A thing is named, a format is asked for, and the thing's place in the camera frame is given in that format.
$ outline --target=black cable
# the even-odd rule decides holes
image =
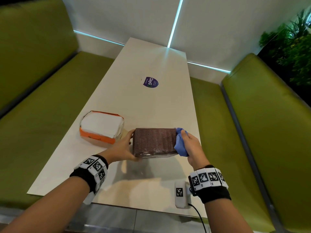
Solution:
[[[207,232],[206,232],[206,229],[205,229],[205,225],[204,225],[204,223],[203,223],[203,219],[201,218],[201,215],[200,215],[199,211],[198,211],[192,204],[188,204],[188,205],[191,206],[191,207],[193,207],[193,208],[195,209],[195,211],[198,213],[198,215],[199,215],[199,217],[200,217],[200,219],[201,219],[201,222],[202,222],[202,224],[203,224],[205,233],[207,233]]]

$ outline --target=blue rag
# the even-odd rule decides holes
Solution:
[[[184,156],[187,157],[188,152],[185,148],[185,143],[183,138],[181,137],[181,130],[183,130],[182,128],[176,128],[176,132],[177,132],[177,137],[176,137],[176,145],[174,146],[174,149],[177,151],[177,153],[179,153],[180,156]]]

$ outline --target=white table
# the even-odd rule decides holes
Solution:
[[[155,78],[159,85],[144,86],[141,80],[146,77]],[[87,141],[79,135],[79,123],[90,110],[120,114],[125,119],[125,130],[182,127],[200,138],[186,54],[130,38],[28,194],[46,195],[83,159],[104,149],[104,143]],[[197,216],[193,208],[175,207],[174,183],[188,180],[190,172],[187,158],[179,155],[112,163],[94,203]],[[192,196],[192,204],[206,217],[198,197]]]

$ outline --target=green upholstered seat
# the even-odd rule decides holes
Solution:
[[[62,0],[0,6],[0,109],[78,49]]]
[[[235,207],[255,231],[274,227],[218,84],[191,79],[201,144],[229,185]]]
[[[27,208],[26,194],[113,59],[80,52],[0,119],[0,206]]]
[[[284,227],[311,232],[311,110],[257,56],[223,85]]]

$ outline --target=brown box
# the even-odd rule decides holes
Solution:
[[[177,155],[175,128],[137,128],[133,134],[133,154],[143,158]]]

